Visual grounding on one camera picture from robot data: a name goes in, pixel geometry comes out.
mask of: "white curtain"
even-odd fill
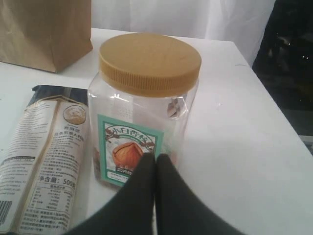
[[[233,41],[250,65],[275,0],[92,0],[92,26]]]

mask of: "white table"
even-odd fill
[[[100,44],[122,33],[93,29],[94,50],[59,74],[0,63],[0,152],[8,147],[33,86],[86,89],[97,73]],[[313,234],[309,151],[232,42],[180,39],[202,56],[179,170],[184,180],[208,207],[249,235]],[[113,195],[96,182],[88,147],[73,225]]]

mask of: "barcode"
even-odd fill
[[[12,201],[0,201],[0,225],[5,222],[11,205]]]

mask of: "hazelnut illustration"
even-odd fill
[[[113,161],[117,167],[133,170],[143,152],[138,144],[128,142],[117,146],[113,150]]]

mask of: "brown paper bag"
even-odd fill
[[[0,61],[57,72],[92,50],[91,0],[0,0]]]

